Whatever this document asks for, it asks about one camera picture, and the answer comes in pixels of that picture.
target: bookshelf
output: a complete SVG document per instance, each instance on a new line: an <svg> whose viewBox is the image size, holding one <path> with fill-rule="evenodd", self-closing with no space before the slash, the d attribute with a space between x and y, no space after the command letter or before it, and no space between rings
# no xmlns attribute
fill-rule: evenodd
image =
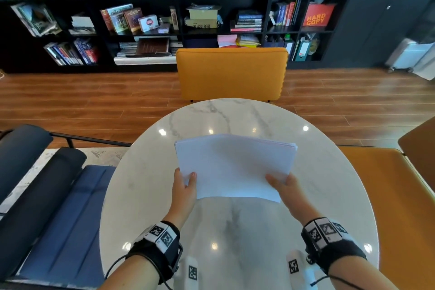
<svg viewBox="0 0 435 290"><path fill-rule="evenodd" d="M10 5L16 4L20 1L32 1L32 0L14 0L14 1L0 1L0 20L2 23L8 23L4 26L3 30L3 48L0 49L1 63L0 68L3 68L8 73L23 73L23 72L50 72L50 73L87 73L87 72L131 72L131 71L176 71L175 64L149 64L149 65L116 65L113 58L119 51L120 42L134 41L135 38L144 36L158 36L158 37L177 37L179 41L182 41L185 45L191 39L207 39L215 38L218 34L231 34L230 21L236 18L236 14L240 9L254 9L263 14L263 27L259 32L237 32L237 34L255 34L262 45L265 42L266 36L283 36L290 34L294 41L299 40L303 35L307 33L316 34L318 38L318 48L316 52L307 57L304 62L291 61L289 59L288 69L311 69L321 67L354 67L360 66L357 62L353 62L351 58L348 58L347 63L337 62L340 57L340 43L341 37L344 32L347 33L347 37L350 36L352 30L357 26L353 23L351 18L352 7L363 7L363 2L371 3L371 7L378 5L379 12L383 9L383 5L380 0L362 0L356 2L356 0L325 0L327 4L335 4L334 11L326 27L302 27L302 22L307 12L308 3L310 0L301 0L301 7L299 8L296 21L293 25L285 26L273 26L269 20L269 11L273 10L273 7L277 2L285 0L37 0L38 2L45 3L56 18L62 32L56 36L49 35L44 37L32 37L27 29L21 24L16 15L11 11ZM425 3L429 0L419 1L421 7L415 10L415 17L408 17L409 24L402 24L401 30L406 31L407 26L410 28L414 23L417 16L422 12L425 7ZM106 28L104 20L101 16L100 10L107 9L109 7L115 7L119 5L132 3L133 7L140 7L144 16L150 14L170 16L170 6L174 6L177 12L177 18L180 25L180 29L177 31L170 30L166 34L158 34L157 30L148 32L123 32L116 34L109 32ZM192 3L198 5L220 5L221 10L219 14L224 20L224 24L215 29L195 29L184 25L183 19L188 15L186 8ZM95 26L95 35L83 35L83 37L90 37L92 41L97 45L100 51L100 58L98 63L92 67L84 66L58 66L50 56L46 55L44 51L44 45L48 42L60 42L60 41L73 41L76 35L71 35L68 32L70 28L71 16L79 12L84 12L89 16ZM380 18L380 14L368 14L366 17L371 18L371 21L375 23ZM361 35L360 37L354 37L352 40L366 41L367 37L363 37L363 32L369 31L368 29L358 28ZM16 46L23 45L25 41L27 58L21 57L23 50L16 48Z"/></svg>

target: desk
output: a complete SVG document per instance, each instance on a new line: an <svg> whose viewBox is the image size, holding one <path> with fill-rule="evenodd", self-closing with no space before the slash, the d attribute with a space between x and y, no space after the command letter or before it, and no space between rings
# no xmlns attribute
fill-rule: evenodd
<svg viewBox="0 0 435 290"><path fill-rule="evenodd" d="M296 143L292 171L308 198L326 216L341 221L358 243L369 244L368 260L378 266L372 207L361 180L337 146L313 125L280 107L217 99L163 117L121 160L101 215L104 272L126 254L131 241L169 210L178 166L174 142L218 133ZM197 201L182 228L181 243L183 255L198 260L199 289L289 290L285 256L293 249L304 251L301 230L282 203L259 198L204 198ZM324 280L319 288L332 289L331 282Z"/></svg>

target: white marble table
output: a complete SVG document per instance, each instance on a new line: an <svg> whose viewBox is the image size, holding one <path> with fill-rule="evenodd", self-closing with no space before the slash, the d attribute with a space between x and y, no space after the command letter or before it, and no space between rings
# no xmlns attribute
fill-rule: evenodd
<svg viewBox="0 0 435 290"><path fill-rule="evenodd" d="M171 204L174 142L232 133L296 143L293 166L307 196L326 216L338 219L370 251L378 266L378 235L367 193L350 162L320 130L280 107L244 99L202 101L163 117L132 145L117 167L101 216L104 272L126 254ZM258 198L205 198L181 230L183 255L199 263L199 289L289 290L286 254L304 251L301 225L282 203ZM329 280L320 289L332 289Z"/></svg>

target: yellow chair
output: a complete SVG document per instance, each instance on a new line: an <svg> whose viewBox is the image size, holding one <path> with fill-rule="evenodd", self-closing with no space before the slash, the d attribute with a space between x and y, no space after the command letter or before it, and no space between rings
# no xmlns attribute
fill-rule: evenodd
<svg viewBox="0 0 435 290"><path fill-rule="evenodd" d="M435 197L429 185L435 188L435 118L401 137L399 145L405 154L375 147L340 150L372 203L380 271L400 290L434 289Z"/></svg>
<svg viewBox="0 0 435 290"><path fill-rule="evenodd" d="M181 97L277 100L287 60L285 48L181 48L177 51Z"/></svg>

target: box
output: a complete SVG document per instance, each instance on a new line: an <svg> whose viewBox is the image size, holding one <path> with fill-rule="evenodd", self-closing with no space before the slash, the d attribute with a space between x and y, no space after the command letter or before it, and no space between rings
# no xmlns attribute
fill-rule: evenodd
<svg viewBox="0 0 435 290"><path fill-rule="evenodd" d="M143 32L147 32L159 27L159 21L157 20L156 15L144 16L143 18L139 18L138 22L140 25L140 29Z"/></svg>
<svg viewBox="0 0 435 290"><path fill-rule="evenodd" d="M305 15L304 23L302 24L302 26L326 27L328 25L329 19L331 18L334 7L335 4L308 5L307 14Z"/></svg>
<svg viewBox="0 0 435 290"><path fill-rule="evenodd" d="M213 6L213 9L194 9L189 7L188 11L192 20L216 20L220 6Z"/></svg>
<svg viewBox="0 0 435 290"><path fill-rule="evenodd" d="M204 28L204 29L217 28L219 26L219 22L217 21L216 18L214 20L198 20L198 19L185 18L184 23L188 27Z"/></svg>

